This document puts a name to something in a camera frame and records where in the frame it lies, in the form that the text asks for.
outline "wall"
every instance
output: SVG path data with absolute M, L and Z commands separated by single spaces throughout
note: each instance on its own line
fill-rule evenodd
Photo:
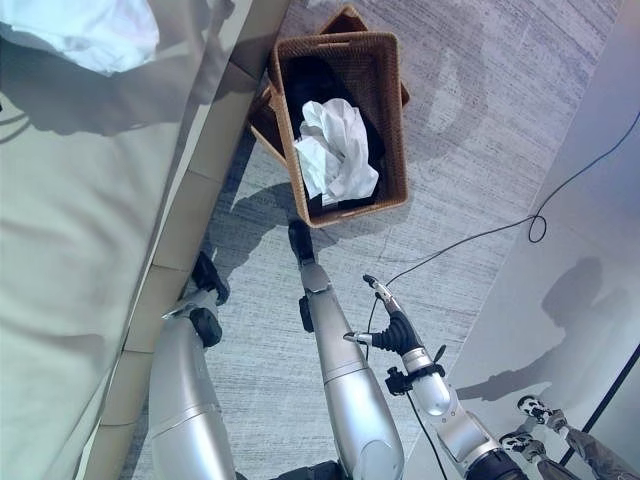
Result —
M 629 372 L 605 411 L 590 433 L 640 471 L 640 443 L 638 438 L 638 394 L 640 393 L 640 363 Z M 594 480 L 589 466 L 578 455 L 573 455 L 567 468 L 582 480 Z
M 638 52 L 640 2 L 629 0 L 534 205 L 631 124 L 640 108 Z M 640 341 L 639 152 L 640 126 L 548 204 L 543 242 L 530 244 L 522 229 L 500 271 L 450 377 L 498 437 L 524 426 L 515 404 L 527 393 L 581 428 Z M 637 414 L 616 421 L 635 425 L 621 432 L 640 431 Z M 559 460 L 566 445 L 542 427 L 533 431 Z M 420 438 L 406 478 L 437 478 L 432 455 Z

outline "wicker basket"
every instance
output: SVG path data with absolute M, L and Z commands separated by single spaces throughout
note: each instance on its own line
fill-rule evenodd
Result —
M 320 29 L 318 35 L 327 33 L 366 32 L 369 29 L 363 18 L 352 5 L 345 5 L 331 17 Z M 411 98 L 403 84 L 400 84 L 402 106 Z M 253 101 L 247 117 L 249 130 L 273 157 L 285 168 L 284 149 L 280 139 L 280 130 L 276 120 L 275 101 L 271 95 L 271 87 L 267 85 L 261 94 Z
M 381 159 L 379 192 L 372 205 L 327 211 L 313 217 L 309 215 L 308 199 L 293 146 L 293 130 L 284 95 L 289 60 L 302 56 L 319 57 L 331 66 L 384 141 L 386 153 Z M 347 217 L 396 207 L 407 200 L 398 42 L 393 34 L 337 33 L 279 40 L 271 56 L 269 78 L 296 207 L 307 224 L 312 227 L 330 225 Z

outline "carpet floor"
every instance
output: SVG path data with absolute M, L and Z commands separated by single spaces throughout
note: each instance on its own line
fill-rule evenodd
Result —
M 294 0 L 282 36 L 310 34 L 336 1 Z M 469 235 L 525 216 L 594 71 L 619 0 L 359 0 L 370 28 L 395 33 L 410 199 L 398 209 L 314 230 L 319 261 L 354 329 L 382 280 Z M 212 215 L 205 247 L 231 285 L 223 341 L 207 352 L 236 468 L 269 479 L 335 459 L 317 352 L 298 314 L 287 241 L 295 214 L 287 172 L 249 134 Z M 451 368 L 513 243 L 503 231 L 402 277 L 394 292 Z M 374 329 L 385 324 L 379 311 Z M 399 359 L 375 351 L 380 382 Z M 409 455 L 418 436 L 405 399 L 387 399 Z M 123 479 L 152 479 L 146 410 Z

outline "power cord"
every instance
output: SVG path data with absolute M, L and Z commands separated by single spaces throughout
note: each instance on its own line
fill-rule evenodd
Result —
M 436 450 L 436 446 L 433 444 L 433 440 L 431 440 L 431 437 L 427 433 L 427 429 L 425 428 L 424 423 L 422 423 L 422 419 L 420 418 L 420 415 L 418 414 L 418 409 L 416 408 L 416 405 L 413 403 L 413 398 L 411 398 L 411 395 L 409 395 L 409 392 L 407 392 L 407 398 L 409 399 L 409 403 L 411 404 L 411 409 L 413 410 L 413 413 L 415 414 L 416 418 L 418 419 L 418 423 L 420 424 L 420 428 L 422 428 L 422 431 L 424 432 L 425 436 L 427 437 L 427 440 L 429 440 L 429 444 L 431 445 L 431 449 L 433 450 L 433 454 L 436 456 L 436 460 L 438 461 L 438 466 L 440 467 L 440 472 L 442 473 L 442 478 L 444 478 L 444 480 L 449 480 L 447 478 L 447 474 L 444 472 L 444 467 L 442 466 L 442 462 L 440 461 L 440 455 L 438 455 L 438 451 Z
M 611 147 L 609 150 L 607 150 L 605 153 L 603 153 L 602 155 L 598 156 L 597 158 L 595 158 L 594 160 L 592 160 L 591 162 L 589 162 L 586 166 L 584 166 L 583 168 L 581 168 L 580 170 L 578 170 L 576 173 L 574 173 L 573 175 L 571 175 L 569 178 L 567 178 L 564 182 L 562 182 L 560 185 L 558 185 L 549 195 L 547 195 L 545 197 L 545 199 L 542 201 L 542 203 L 540 204 L 540 206 L 538 207 L 538 209 L 536 210 L 536 213 L 534 213 L 533 215 L 528 215 L 525 218 L 523 218 L 522 220 L 518 220 L 517 222 L 514 223 L 510 223 L 508 225 L 504 225 L 502 227 L 498 227 L 498 228 L 494 228 L 492 230 L 487 230 L 485 232 L 482 233 L 477 233 L 475 235 L 472 235 L 470 237 L 464 238 L 456 243 L 453 243 L 451 245 L 449 245 L 448 247 L 443 248 L 442 250 L 438 250 L 437 252 L 429 255 L 427 258 L 425 258 L 424 260 L 418 262 L 416 265 L 414 265 L 411 268 L 408 268 L 407 270 L 404 270 L 403 272 L 400 272 L 399 274 L 397 274 L 396 276 L 394 276 L 391 280 L 389 280 L 386 285 L 389 286 L 391 285 L 393 282 L 395 282 L 398 278 L 416 270 L 417 268 L 422 267 L 423 265 L 429 263 L 431 260 L 434 260 L 436 258 L 438 258 L 440 255 L 448 252 L 449 250 L 452 250 L 464 243 L 470 242 L 471 240 L 475 240 L 476 238 L 480 238 L 480 237 L 484 237 L 486 235 L 491 235 L 492 233 L 497 233 L 500 232 L 502 230 L 507 230 L 509 228 L 513 228 L 513 227 L 517 227 L 518 225 L 522 225 L 523 223 L 526 222 L 531 222 L 529 224 L 529 232 L 528 232 L 528 239 L 529 242 L 531 243 L 538 243 L 540 241 L 542 241 L 542 239 L 546 236 L 547 234 L 547 219 L 542 215 L 542 209 L 547 205 L 547 203 L 549 203 L 549 201 L 558 193 L 560 192 L 563 188 L 565 188 L 569 183 L 571 183 L 573 180 L 575 180 L 576 178 L 578 178 L 580 175 L 582 175 L 583 173 L 585 173 L 587 170 L 591 169 L 592 167 L 594 167 L 595 165 L 597 165 L 598 163 L 600 163 L 602 160 L 604 160 L 605 158 L 607 158 L 610 154 L 612 154 L 613 152 L 615 152 L 618 147 L 620 147 L 620 145 L 627 139 L 627 137 L 631 134 L 631 132 L 633 131 L 633 129 L 635 128 L 635 126 L 638 123 L 638 120 L 640 119 L 640 111 L 636 114 L 635 119 L 633 120 L 633 122 L 631 123 L 631 125 L 629 126 L 629 128 L 627 129 L 627 131 L 624 133 L 624 135 L 622 135 L 622 137 L 620 137 L 620 139 L 613 145 L 613 147 Z M 539 236 L 535 237 L 533 235 L 533 227 L 536 224 L 536 222 L 542 222 L 542 231 L 540 233 Z M 376 311 L 376 305 L 378 304 L 378 298 L 376 298 L 373 302 L 373 306 L 371 307 L 371 314 L 369 315 L 369 322 L 367 324 L 367 333 L 371 332 L 371 322 L 373 321 L 373 314 Z M 366 348 L 366 353 L 365 353 L 365 358 L 367 359 L 367 361 L 369 360 L 369 346 L 367 345 Z M 407 393 L 407 397 L 409 398 L 409 402 L 411 403 L 411 408 L 413 409 L 413 413 L 416 416 L 416 419 L 418 420 L 418 423 L 420 424 L 420 427 L 422 428 L 422 431 L 424 432 L 424 434 L 427 437 L 427 440 L 429 440 L 429 444 L 431 444 L 431 448 L 433 449 L 433 453 L 436 456 L 436 460 L 438 461 L 438 465 L 440 466 L 440 471 L 442 472 L 442 476 L 445 480 L 447 479 L 447 475 L 444 472 L 444 468 L 442 468 L 442 463 L 440 462 L 440 457 L 438 456 L 438 452 L 436 450 L 435 445 L 433 444 L 433 441 L 431 441 L 431 437 L 429 436 L 429 434 L 427 433 L 427 429 L 425 428 L 424 424 L 422 423 L 422 420 L 420 418 L 420 415 L 418 415 L 418 411 L 416 410 L 416 406 L 413 403 L 413 399 L 409 396 L 409 394 Z

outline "white bed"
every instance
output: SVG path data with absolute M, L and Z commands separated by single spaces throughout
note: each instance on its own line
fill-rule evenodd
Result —
M 210 3 L 152 1 L 157 59 L 111 78 L 2 41 L 2 478 L 76 473 L 251 2 Z

